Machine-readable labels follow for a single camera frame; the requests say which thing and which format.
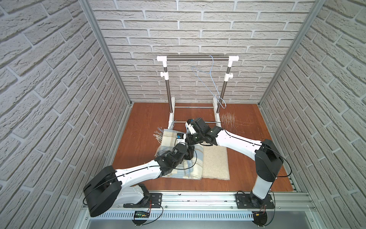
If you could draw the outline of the blue plaid fringed scarf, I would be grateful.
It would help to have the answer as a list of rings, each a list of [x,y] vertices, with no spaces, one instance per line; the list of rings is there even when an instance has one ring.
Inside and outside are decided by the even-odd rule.
[[[207,143],[191,145],[191,146],[194,146],[193,158],[191,160],[183,160],[183,162],[181,164],[179,164],[175,169],[172,169],[172,168],[168,168],[166,166],[166,163],[164,162],[164,158],[163,158],[163,153],[168,150],[171,150],[173,147],[175,147],[175,145],[176,145],[175,141],[173,142],[173,146],[160,146],[160,148],[157,150],[157,154],[155,156],[155,161],[159,164],[160,171],[161,171],[158,177],[169,177],[169,175],[171,173],[177,173],[179,170],[183,171],[184,177],[189,177],[189,175],[191,174],[191,171],[195,169],[196,164],[198,162],[198,152],[196,149],[198,148],[199,145],[208,146]]]

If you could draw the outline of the blue wire hanger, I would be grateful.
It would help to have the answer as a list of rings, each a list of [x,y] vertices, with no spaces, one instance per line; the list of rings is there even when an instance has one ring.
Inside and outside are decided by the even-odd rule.
[[[215,83],[215,81],[212,77],[212,69],[213,69],[213,66],[214,66],[214,57],[212,55],[209,55],[209,57],[212,61],[212,64],[211,64],[210,70],[208,72],[201,71],[196,66],[191,66],[191,70],[194,73],[194,75],[200,80],[200,82],[205,86],[205,88],[210,92],[210,94],[213,96],[213,98],[216,100],[216,102],[218,103],[218,107],[226,109],[226,107],[227,107],[226,101],[220,95],[218,87],[217,87],[217,85],[216,85],[216,83]],[[215,93],[212,90],[210,90],[209,87],[204,83],[202,78],[200,78],[200,73],[203,73],[203,74],[206,74],[206,75],[210,76],[210,79],[211,79],[211,81],[213,83],[213,86],[215,88]]]

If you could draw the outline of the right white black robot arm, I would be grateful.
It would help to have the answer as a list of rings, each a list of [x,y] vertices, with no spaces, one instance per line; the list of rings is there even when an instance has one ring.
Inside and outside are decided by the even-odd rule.
[[[207,143],[233,149],[255,162],[257,178],[250,193],[251,198],[264,200],[283,166],[285,159],[278,153],[274,143],[251,140],[233,134],[222,127],[210,127],[202,118],[189,119],[186,124],[187,140],[191,145]]]

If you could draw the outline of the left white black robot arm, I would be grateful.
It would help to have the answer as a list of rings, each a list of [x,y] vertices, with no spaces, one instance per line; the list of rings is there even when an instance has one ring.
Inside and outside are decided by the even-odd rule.
[[[140,183],[170,174],[184,159],[192,159],[194,151],[194,146],[180,142],[172,150],[140,166],[128,169],[106,166],[83,188],[83,203],[90,216],[105,213],[115,202],[144,207],[149,192]]]

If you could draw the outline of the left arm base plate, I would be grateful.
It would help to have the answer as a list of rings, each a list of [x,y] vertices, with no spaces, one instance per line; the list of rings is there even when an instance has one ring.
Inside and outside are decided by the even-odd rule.
[[[151,205],[152,209],[159,209],[162,203],[162,193],[150,193],[148,196],[143,197],[143,199],[137,204],[127,203],[124,204],[124,208],[149,208]]]

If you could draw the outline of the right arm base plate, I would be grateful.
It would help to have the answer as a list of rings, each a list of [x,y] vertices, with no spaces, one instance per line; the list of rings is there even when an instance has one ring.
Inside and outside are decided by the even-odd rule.
[[[234,196],[238,209],[275,209],[274,200],[269,193],[264,199],[258,198],[252,192],[238,191]]]

